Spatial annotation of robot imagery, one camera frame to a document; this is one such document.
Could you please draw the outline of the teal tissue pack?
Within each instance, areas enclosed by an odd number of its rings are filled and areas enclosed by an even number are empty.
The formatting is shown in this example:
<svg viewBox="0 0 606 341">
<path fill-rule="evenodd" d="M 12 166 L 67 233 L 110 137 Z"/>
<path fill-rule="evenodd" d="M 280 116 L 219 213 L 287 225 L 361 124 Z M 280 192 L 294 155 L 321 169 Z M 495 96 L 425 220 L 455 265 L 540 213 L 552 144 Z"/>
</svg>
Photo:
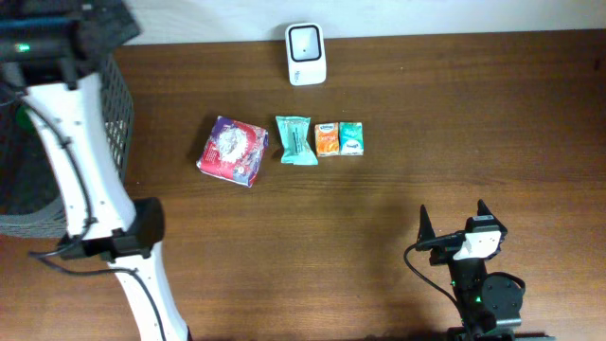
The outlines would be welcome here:
<svg viewBox="0 0 606 341">
<path fill-rule="evenodd" d="M 340 122 L 340 154 L 364 154 L 364 130 L 361 122 Z"/>
</svg>

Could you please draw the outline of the orange tissue pack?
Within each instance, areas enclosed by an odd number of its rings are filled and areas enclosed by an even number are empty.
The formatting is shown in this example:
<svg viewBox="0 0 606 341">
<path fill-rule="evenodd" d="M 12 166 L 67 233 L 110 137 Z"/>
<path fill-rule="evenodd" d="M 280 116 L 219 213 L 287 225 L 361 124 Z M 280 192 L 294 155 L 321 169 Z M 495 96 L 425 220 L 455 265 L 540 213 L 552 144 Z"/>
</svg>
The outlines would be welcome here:
<svg viewBox="0 0 606 341">
<path fill-rule="evenodd" d="M 337 122 L 314 126 L 315 148 L 319 157 L 340 154 L 339 125 Z"/>
</svg>

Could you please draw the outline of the teal pouch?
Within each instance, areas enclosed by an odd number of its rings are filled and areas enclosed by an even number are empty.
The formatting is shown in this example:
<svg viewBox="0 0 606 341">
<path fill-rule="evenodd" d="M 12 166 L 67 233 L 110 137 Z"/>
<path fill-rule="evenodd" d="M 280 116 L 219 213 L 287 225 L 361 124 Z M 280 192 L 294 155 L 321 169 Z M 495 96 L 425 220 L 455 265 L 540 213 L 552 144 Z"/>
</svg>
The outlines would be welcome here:
<svg viewBox="0 0 606 341">
<path fill-rule="evenodd" d="M 318 160 L 308 141 L 309 117 L 277 116 L 276 124 L 283 147 L 282 164 L 317 166 Z"/>
</svg>

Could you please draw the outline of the red purple snack package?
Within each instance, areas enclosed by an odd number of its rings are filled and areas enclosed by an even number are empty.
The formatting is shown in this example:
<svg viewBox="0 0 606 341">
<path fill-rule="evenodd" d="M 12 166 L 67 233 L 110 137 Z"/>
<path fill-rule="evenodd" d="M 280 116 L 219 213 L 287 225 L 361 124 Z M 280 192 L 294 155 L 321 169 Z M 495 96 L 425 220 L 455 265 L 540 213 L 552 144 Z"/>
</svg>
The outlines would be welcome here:
<svg viewBox="0 0 606 341">
<path fill-rule="evenodd" d="M 251 188 L 267 146 L 265 129 L 218 116 L 196 167 L 201 173 Z"/>
</svg>

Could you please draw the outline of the green lid glass jar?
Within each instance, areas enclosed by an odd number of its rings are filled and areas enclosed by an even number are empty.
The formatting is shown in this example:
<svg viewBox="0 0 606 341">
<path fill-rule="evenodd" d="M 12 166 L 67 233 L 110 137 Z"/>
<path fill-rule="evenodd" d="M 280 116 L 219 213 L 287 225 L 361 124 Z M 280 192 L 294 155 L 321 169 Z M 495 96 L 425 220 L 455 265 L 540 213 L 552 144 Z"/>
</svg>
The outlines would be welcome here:
<svg viewBox="0 0 606 341">
<path fill-rule="evenodd" d="M 33 134 L 36 132 L 35 127 L 32 125 L 32 122 L 27 113 L 27 107 L 25 105 L 20 105 L 15 114 L 17 125 L 28 134 Z"/>
</svg>

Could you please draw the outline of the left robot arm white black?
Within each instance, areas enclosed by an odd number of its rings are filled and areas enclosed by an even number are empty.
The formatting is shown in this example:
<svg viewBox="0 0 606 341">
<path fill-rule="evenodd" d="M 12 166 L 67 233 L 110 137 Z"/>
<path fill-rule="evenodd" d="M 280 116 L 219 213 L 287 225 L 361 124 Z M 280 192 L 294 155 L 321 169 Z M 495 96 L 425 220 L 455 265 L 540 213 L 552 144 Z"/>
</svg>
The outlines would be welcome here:
<svg viewBox="0 0 606 341">
<path fill-rule="evenodd" d="M 27 106 L 66 208 L 57 247 L 32 258 L 57 272 L 67 260 L 102 258 L 142 339 L 188 340 L 162 260 L 162 205 L 129 197 L 102 116 L 102 66 L 139 33 L 122 1 L 5 1 L 1 87 Z"/>
</svg>

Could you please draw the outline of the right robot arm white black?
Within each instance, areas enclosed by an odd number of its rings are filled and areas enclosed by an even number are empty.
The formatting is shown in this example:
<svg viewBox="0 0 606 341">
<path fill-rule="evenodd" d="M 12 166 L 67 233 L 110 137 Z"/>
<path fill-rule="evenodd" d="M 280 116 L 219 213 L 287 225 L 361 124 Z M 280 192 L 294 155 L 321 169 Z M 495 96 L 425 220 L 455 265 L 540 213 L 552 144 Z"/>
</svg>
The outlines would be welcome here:
<svg viewBox="0 0 606 341">
<path fill-rule="evenodd" d="M 459 328 L 446 332 L 448 340 L 550 340 L 544 333 L 517 333 L 522 325 L 521 309 L 525 282 L 504 272 L 489 273 L 486 262 L 501 251 L 508 229 L 491 213 L 483 200 L 465 228 L 438 236 L 425 206 L 419 209 L 417 240 L 408 246 L 403 259 L 419 278 L 449 298 L 461 319 Z M 411 251 L 430 253 L 432 266 L 446 265 L 451 277 L 448 293 L 417 270 L 408 259 Z"/>
</svg>

